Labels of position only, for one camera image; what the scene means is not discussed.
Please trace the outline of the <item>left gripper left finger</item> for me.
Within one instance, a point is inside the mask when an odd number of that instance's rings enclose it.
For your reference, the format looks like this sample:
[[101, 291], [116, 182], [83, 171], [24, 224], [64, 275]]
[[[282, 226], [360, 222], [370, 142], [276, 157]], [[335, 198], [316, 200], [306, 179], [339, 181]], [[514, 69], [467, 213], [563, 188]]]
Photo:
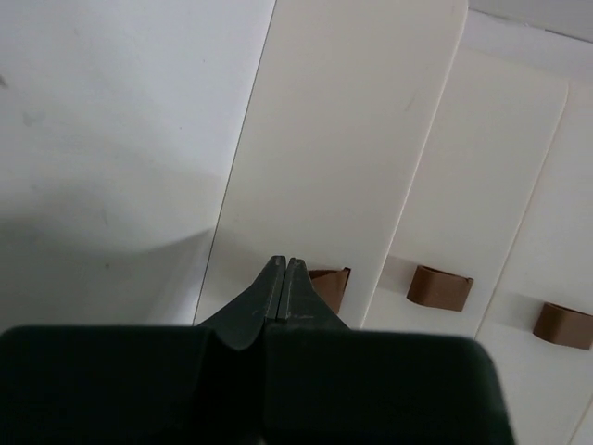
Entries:
[[5, 444], [259, 444], [263, 334], [285, 259], [196, 326], [39, 325], [1, 336]]

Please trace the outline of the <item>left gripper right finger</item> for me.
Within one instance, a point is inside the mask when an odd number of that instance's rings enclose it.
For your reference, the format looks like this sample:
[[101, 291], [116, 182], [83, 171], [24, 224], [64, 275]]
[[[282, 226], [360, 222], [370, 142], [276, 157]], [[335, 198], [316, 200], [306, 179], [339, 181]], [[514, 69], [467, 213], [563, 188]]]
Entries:
[[290, 260], [265, 334], [270, 444], [509, 444], [495, 365], [467, 337], [350, 329]]

